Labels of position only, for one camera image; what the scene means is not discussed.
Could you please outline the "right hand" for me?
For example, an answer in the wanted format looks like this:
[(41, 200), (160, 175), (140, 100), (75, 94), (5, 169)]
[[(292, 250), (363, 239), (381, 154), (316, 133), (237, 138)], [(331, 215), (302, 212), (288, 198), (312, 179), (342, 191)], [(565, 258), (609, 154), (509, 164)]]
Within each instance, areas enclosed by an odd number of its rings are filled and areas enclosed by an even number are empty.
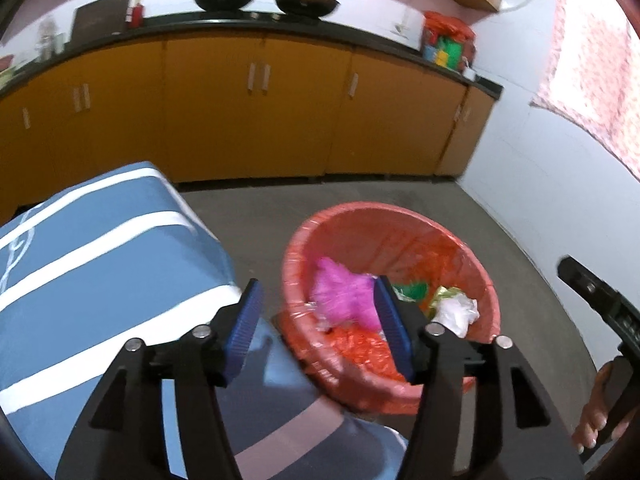
[(572, 435), (574, 447), (579, 454), (596, 445), (598, 435), (608, 422), (611, 408), (627, 387), (631, 374), (631, 366), (622, 356), (608, 361), (597, 372), (590, 398), (582, 409)]

